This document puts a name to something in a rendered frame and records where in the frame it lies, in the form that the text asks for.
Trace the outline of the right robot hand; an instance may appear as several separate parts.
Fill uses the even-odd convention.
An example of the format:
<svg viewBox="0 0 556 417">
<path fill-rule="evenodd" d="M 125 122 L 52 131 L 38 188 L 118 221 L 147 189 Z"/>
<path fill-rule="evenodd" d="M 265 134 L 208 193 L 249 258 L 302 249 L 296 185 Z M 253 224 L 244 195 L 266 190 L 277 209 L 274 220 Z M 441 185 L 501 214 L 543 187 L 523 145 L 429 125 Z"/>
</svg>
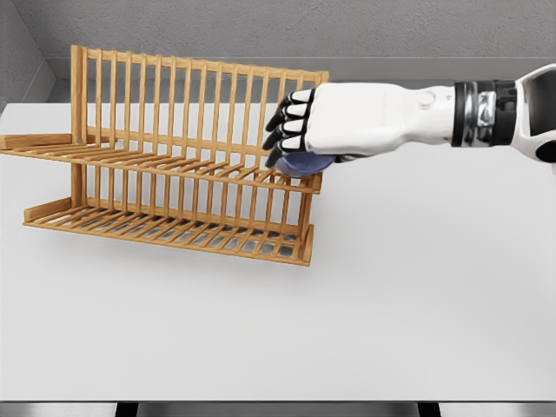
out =
<svg viewBox="0 0 556 417">
<path fill-rule="evenodd" d="M 401 146 L 409 90 L 387 83 L 324 83 L 285 96 L 266 126 L 266 166 L 297 153 L 347 159 Z"/>
</svg>

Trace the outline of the wooden two-tier dish rack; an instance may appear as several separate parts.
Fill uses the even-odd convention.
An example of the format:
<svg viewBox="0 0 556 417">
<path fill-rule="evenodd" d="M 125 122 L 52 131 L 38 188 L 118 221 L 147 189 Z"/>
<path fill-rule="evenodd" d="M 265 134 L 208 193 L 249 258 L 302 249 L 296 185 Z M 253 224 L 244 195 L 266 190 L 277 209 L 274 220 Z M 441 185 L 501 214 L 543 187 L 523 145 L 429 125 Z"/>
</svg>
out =
<svg viewBox="0 0 556 417">
<path fill-rule="evenodd" d="M 279 101 L 326 71 L 73 46 L 70 130 L 3 134 L 0 154 L 67 162 L 69 197 L 26 225 L 306 266 L 321 175 L 266 167 Z"/>
</svg>

